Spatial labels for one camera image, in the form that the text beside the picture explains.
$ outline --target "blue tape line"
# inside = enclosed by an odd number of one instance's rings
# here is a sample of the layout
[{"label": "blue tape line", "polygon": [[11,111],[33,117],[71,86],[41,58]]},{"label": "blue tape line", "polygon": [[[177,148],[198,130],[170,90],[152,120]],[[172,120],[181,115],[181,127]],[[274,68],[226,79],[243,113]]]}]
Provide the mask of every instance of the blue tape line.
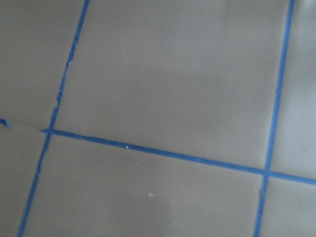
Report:
[{"label": "blue tape line", "polygon": [[64,136],[64,137],[75,138],[79,140],[84,140],[88,142],[100,143],[100,144],[105,144],[105,145],[114,146],[114,147],[121,147],[125,149],[156,154],[156,155],[165,156],[165,157],[188,160],[192,162],[203,163],[203,164],[208,164],[212,166],[243,171],[243,172],[248,172],[248,173],[253,173],[253,174],[260,174],[260,175],[264,174],[264,170],[258,169],[258,168],[252,168],[252,167],[248,167],[244,165],[227,163],[223,161],[206,159],[206,158],[201,158],[201,157],[195,157],[195,156],[190,156],[190,155],[185,155],[185,154],[180,154],[180,153],[175,153],[175,152],[163,151],[163,150],[158,150],[155,148],[141,147],[141,146],[133,145],[130,143],[123,143],[123,142],[112,141],[112,140],[107,140],[107,139],[97,138],[97,137],[82,136],[82,135],[78,135],[78,134],[66,132],[66,131],[61,131],[61,130],[54,130],[53,134]]},{"label": "blue tape line", "polygon": [[[48,129],[43,129],[41,130],[41,132],[47,133]],[[212,166],[238,170],[241,172],[259,174],[263,176],[269,176],[269,177],[274,177],[278,179],[294,181],[298,183],[316,185],[316,179],[310,179],[310,178],[305,178],[301,176],[284,174],[284,173],[279,173],[279,172],[274,172],[274,171],[265,171],[263,169],[253,168],[249,166],[243,166],[243,165],[222,162],[222,161],[213,160],[213,159],[195,157],[195,156],[190,156],[190,155],[185,155],[185,154],[180,154],[180,153],[175,153],[175,152],[163,151],[163,150],[158,150],[154,148],[141,147],[141,146],[133,145],[130,143],[123,143],[123,142],[107,140],[103,138],[83,136],[83,135],[75,134],[72,132],[66,132],[66,131],[61,131],[61,130],[56,130],[56,129],[53,131],[53,134],[57,136],[62,136],[62,137],[69,137],[69,138],[74,138],[78,140],[84,140],[84,141],[92,142],[92,143],[99,143],[99,144],[104,144],[108,146],[121,147],[125,149],[136,150],[140,152],[151,153],[151,154],[156,154],[156,155],[165,156],[165,157],[177,158],[177,159],[182,159],[182,160],[188,160],[191,162],[203,163],[203,164],[208,164]]]},{"label": "blue tape line", "polygon": [[8,128],[11,128],[10,123],[8,122],[8,120],[0,118],[0,124],[4,124],[6,125]]},{"label": "blue tape line", "polygon": [[64,87],[65,87],[67,72],[68,72],[69,66],[70,66],[70,64],[71,64],[71,62],[72,62],[72,60],[74,58],[76,45],[77,45],[78,40],[79,40],[79,36],[80,36],[80,33],[81,33],[81,29],[82,29],[84,17],[85,17],[87,8],[88,8],[88,4],[89,4],[89,0],[85,0],[84,4],[83,4],[83,7],[82,7],[81,15],[80,15],[80,18],[79,18],[79,22],[78,22],[78,25],[77,25],[77,29],[76,29],[76,32],[75,32],[74,40],[73,40],[73,43],[72,43],[72,46],[71,46],[71,50],[70,50],[70,53],[69,53],[69,56],[68,56],[68,60],[67,60],[67,63],[66,63],[65,71],[63,73],[62,81],[61,81],[61,84],[60,84],[60,87],[59,87],[59,91],[58,91],[58,95],[57,95],[57,105],[54,108],[52,116],[51,116],[49,129],[47,131],[46,139],[45,139],[45,142],[44,142],[44,145],[43,145],[43,149],[42,149],[42,152],[41,152],[41,155],[40,155],[40,158],[39,158],[39,162],[38,162],[38,165],[37,165],[37,168],[36,168],[36,172],[35,172],[35,175],[34,175],[34,178],[33,178],[33,182],[32,182],[32,186],[31,186],[31,189],[30,189],[29,197],[28,197],[25,209],[24,209],[23,216],[22,216],[22,221],[21,221],[21,224],[20,224],[20,227],[19,227],[19,230],[18,230],[18,234],[17,234],[18,237],[22,237],[23,234],[24,234],[24,231],[25,231],[25,227],[26,227],[26,223],[28,221],[28,217],[29,217],[30,210],[31,210],[31,207],[32,207],[34,195],[35,195],[35,192],[36,192],[36,189],[37,189],[37,186],[38,186],[39,177],[40,177],[42,165],[43,165],[43,162],[44,162],[44,157],[45,157],[45,154],[46,154],[47,149],[49,147],[49,143],[50,143],[52,132],[54,130],[54,126],[55,126],[55,123],[56,123],[56,119],[57,119],[57,115],[58,115],[61,99],[63,97],[63,92],[64,92]]},{"label": "blue tape line", "polygon": [[[278,120],[278,114],[279,114],[279,108],[280,108],[280,102],[281,102],[282,85],[283,85],[283,78],[284,78],[284,71],[285,71],[285,64],[286,64],[287,48],[288,48],[288,43],[289,43],[289,38],[290,38],[294,3],[295,3],[295,0],[289,0],[285,30],[284,30],[283,45],[282,45],[282,51],[281,51],[281,59],[280,59],[279,72],[278,72],[277,85],[276,85],[276,97],[275,97],[275,103],[274,103],[274,109],[273,109],[273,115],[272,115],[272,122],[271,122],[271,129],[270,129],[270,136],[269,136],[268,150],[267,150],[267,157],[266,157],[266,164],[265,164],[266,172],[270,171],[271,163],[272,163],[272,156],[273,156],[273,149],[274,149],[275,138],[276,138],[277,120]],[[261,198],[259,199],[259,203],[258,203],[258,210],[257,210],[254,235],[253,235],[254,237],[259,237],[259,234],[260,234],[262,214],[263,214],[264,204],[266,200],[267,188],[268,188],[268,176],[265,175],[263,177],[263,181],[261,185]]]},{"label": "blue tape line", "polygon": [[316,185],[316,179],[304,178],[304,177],[300,177],[296,175],[283,174],[283,173],[278,173],[278,172],[273,172],[273,171],[268,172],[267,175],[270,177],[278,178],[278,179],[284,179],[284,180],[294,181],[294,182],[303,183],[303,184]]}]

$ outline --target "floor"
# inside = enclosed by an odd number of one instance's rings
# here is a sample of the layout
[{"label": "floor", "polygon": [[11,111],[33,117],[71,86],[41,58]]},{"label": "floor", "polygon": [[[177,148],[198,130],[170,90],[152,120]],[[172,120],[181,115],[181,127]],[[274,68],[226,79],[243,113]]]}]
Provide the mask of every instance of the floor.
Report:
[{"label": "floor", "polygon": [[314,237],[315,12],[4,0],[0,236]]}]

